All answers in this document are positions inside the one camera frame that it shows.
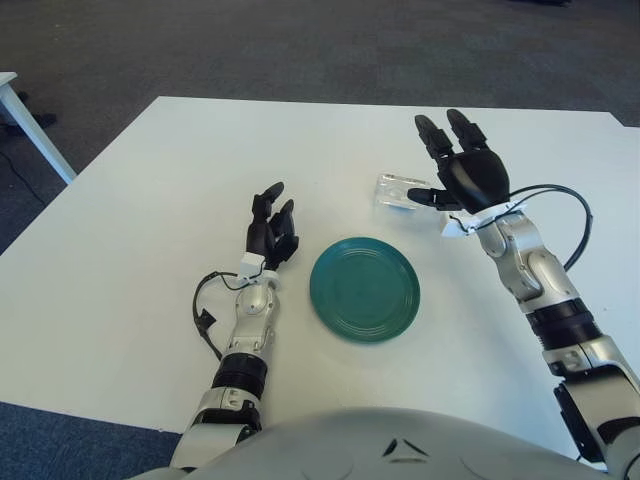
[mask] table leg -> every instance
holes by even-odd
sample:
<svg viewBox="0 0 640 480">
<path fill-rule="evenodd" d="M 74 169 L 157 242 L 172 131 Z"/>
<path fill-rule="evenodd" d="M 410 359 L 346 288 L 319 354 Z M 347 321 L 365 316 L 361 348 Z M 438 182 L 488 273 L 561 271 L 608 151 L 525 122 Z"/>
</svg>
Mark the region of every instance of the table leg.
<svg viewBox="0 0 640 480">
<path fill-rule="evenodd" d="M 2 102 L 2 105 L 4 105 L 16 123 L 22 127 L 58 175 L 60 175 L 67 184 L 71 183 L 76 177 L 76 172 L 73 171 L 56 146 L 51 143 L 47 134 L 40 128 L 40 125 L 33 119 L 27 107 L 24 106 L 8 84 L 0 87 L 0 102 Z"/>
</svg>

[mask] robot forearm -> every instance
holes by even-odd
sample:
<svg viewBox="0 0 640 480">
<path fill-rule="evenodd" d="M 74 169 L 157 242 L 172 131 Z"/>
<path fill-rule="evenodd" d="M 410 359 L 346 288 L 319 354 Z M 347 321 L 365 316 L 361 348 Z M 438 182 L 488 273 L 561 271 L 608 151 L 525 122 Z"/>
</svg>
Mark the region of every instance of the robot forearm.
<svg viewBox="0 0 640 480">
<path fill-rule="evenodd" d="M 477 233 L 540 339 L 551 372 L 565 378 L 554 393 L 580 453 L 627 478 L 640 455 L 638 378 L 524 214 L 498 218 Z"/>
</svg>

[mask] wire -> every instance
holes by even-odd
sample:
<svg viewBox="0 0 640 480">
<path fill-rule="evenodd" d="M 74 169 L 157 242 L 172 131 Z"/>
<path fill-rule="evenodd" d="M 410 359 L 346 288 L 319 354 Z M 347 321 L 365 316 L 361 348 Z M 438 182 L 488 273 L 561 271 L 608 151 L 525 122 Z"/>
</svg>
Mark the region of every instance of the wire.
<svg viewBox="0 0 640 480">
<path fill-rule="evenodd" d="M 9 155 L 7 155 L 4 152 L 0 152 L 0 155 L 2 157 L 4 157 L 4 159 L 7 161 L 7 163 L 9 164 L 9 168 L 11 169 L 11 171 L 13 172 L 13 174 L 18 177 L 20 179 L 20 181 L 24 184 L 25 187 L 27 187 L 27 190 L 29 190 L 31 192 L 31 195 L 33 195 L 33 198 L 35 198 L 38 203 L 40 203 L 43 207 L 46 207 L 47 204 L 45 203 L 44 200 L 42 200 L 42 197 L 40 195 L 38 195 L 36 193 L 36 191 L 33 189 L 33 187 L 31 186 L 31 184 L 29 182 L 27 182 L 27 179 L 24 178 L 20 172 L 18 172 L 18 170 L 16 170 L 15 165 L 13 164 L 13 160 L 11 160 L 11 158 L 9 157 Z"/>
<path fill-rule="evenodd" d="M 258 278 L 260 275 L 262 275 L 262 272 L 264 271 L 264 265 L 265 265 L 265 262 L 263 261 L 262 264 L 260 265 L 260 271 L 255 275 L 252 275 L 251 277 L 249 277 L 249 280 Z M 222 352 L 220 352 L 220 350 L 213 344 L 213 341 L 211 340 L 211 337 L 207 332 L 209 327 L 211 327 L 211 325 L 213 325 L 216 322 L 216 319 L 204 308 L 202 309 L 202 313 L 198 314 L 198 306 L 197 306 L 198 295 L 200 293 L 200 290 L 202 290 L 202 287 L 204 287 L 207 283 L 209 283 L 211 280 L 214 280 L 217 277 L 220 277 L 222 279 L 222 283 L 224 283 L 224 286 L 231 291 L 242 290 L 243 288 L 247 288 L 249 285 L 251 285 L 250 282 L 247 282 L 244 285 L 241 285 L 239 287 L 232 287 L 227 283 L 227 280 L 225 277 L 237 277 L 237 276 L 238 276 L 237 273 L 232 273 L 232 272 L 218 272 L 218 271 L 211 272 L 210 274 L 205 275 L 202 278 L 202 280 L 198 282 L 196 291 L 193 294 L 193 301 L 191 303 L 191 313 L 193 315 L 193 322 L 196 325 L 196 329 L 198 330 L 198 333 L 200 334 L 202 339 L 206 342 L 206 344 L 209 345 L 209 348 L 213 350 L 213 353 L 215 354 L 218 360 L 222 360 Z"/>
<path fill-rule="evenodd" d="M 509 208 L 509 210 L 507 210 L 503 214 L 498 215 L 489 223 L 486 223 L 481 227 L 478 227 L 478 230 L 480 230 L 481 228 L 488 227 L 489 225 L 495 223 L 498 219 L 504 217 L 505 215 L 510 214 L 515 208 L 520 206 L 523 202 L 537 195 L 542 195 L 543 193 L 549 193 L 549 192 L 560 192 L 560 193 L 566 193 L 568 195 L 571 195 L 572 197 L 577 199 L 582 204 L 582 207 L 584 208 L 585 225 L 584 225 L 584 232 L 582 233 L 582 238 L 580 239 L 580 243 L 578 244 L 574 252 L 571 254 L 567 262 L 564 264 L 565 271 L 569 271 L 569 269 L 573 267 L 575 263 L 578 261 L 578 259 L 582 256 L 585 249 L 587 248 L 587 244 L 589 243 L 589 238 L 591 237 L 591 227 L 593 226 L 593 214 L 591 213 L 591 207 L 589 207 L 589 203 L 587 203 L 585 198 L 575 190 L 569 187 L 565 187 L 564 185 L 556 185 L 554 183 L 542 183 L 539 185 L 530 185 L 528 187 L 520 188 L 519 190 L 511 192 L 509 196 L 519 195 L 521 193 L 529 192 L 531 190 L 540 190 L 540 191 L 532 193 L 531 195 L 527 195 L 522 200 L 519 200 L 511 208 Z"/>
</svg>

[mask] table surface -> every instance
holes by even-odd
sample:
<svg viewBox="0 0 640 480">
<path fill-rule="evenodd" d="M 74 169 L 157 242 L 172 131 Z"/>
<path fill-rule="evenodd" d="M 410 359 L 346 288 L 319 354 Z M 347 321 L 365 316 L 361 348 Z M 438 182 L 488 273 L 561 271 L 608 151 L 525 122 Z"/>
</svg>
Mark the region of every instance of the table surface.
<svg viewBox="0 0 640 480">
<path fill-rule="evenodd" d="M 526 319 L 476 238 L 438 235 L 437 215 L 374 207 L 383 172 L 437 185 L 413 126 L 446 109 L 161 97 L 0 257 L 0 400 L 182 431 L 216 361 L 196 334 L 197 281 L 235 270 L 251 199 L 278 180 L 296 201 L 300 248 L 279 270 L 267 425 L 347 406 L 398 406 L 470 419 L 574 455 Z M 640 133 L 610 114 L 464 109 L 512 187 L 576 188 L 595 215 L 571 277 L 600 327 L 640 371 Z M 584 222 L 570 197 L 531 200 L 529 215 L 565 259 Z M 421 306 L 383 344 L 354 345 L 315 316 L 308 281 L 333 242 L 379 238 L 414 266 Z M 222 345 L 234 297 L 202 304 Z"/>
</svg>

